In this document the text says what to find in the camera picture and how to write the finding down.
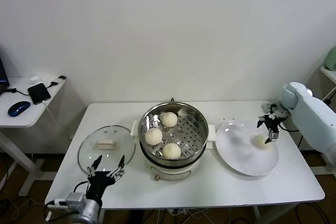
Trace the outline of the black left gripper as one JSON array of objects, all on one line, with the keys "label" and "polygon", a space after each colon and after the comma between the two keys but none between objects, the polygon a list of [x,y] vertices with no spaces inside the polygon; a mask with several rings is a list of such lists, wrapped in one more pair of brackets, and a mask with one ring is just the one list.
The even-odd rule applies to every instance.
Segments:
[{"label": "black left gripper", "polygon": [[111,172],[96,172],[101,160],[102,155],[100,155],[91,166],[87,167],[88,181],[90,184],[87,191],[87,199],[101,201],[106,188],[114,185],[117,181],[116,179],[120,179],[125,173],[125,155],[120,159],[118,167]]}]

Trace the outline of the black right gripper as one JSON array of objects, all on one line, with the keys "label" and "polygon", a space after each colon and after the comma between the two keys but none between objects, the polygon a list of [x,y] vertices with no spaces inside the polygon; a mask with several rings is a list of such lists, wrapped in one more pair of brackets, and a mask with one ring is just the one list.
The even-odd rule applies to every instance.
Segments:
[{"label": "black right gripper", "polygon": [[279,129],[281,120],[275,114],[266,114],[259,117],[257,122],[257,128],[261,127],[263,124],[266,125],[268,132],[268,138],[265,140],[265,144],[275,142],[278,139]]}]

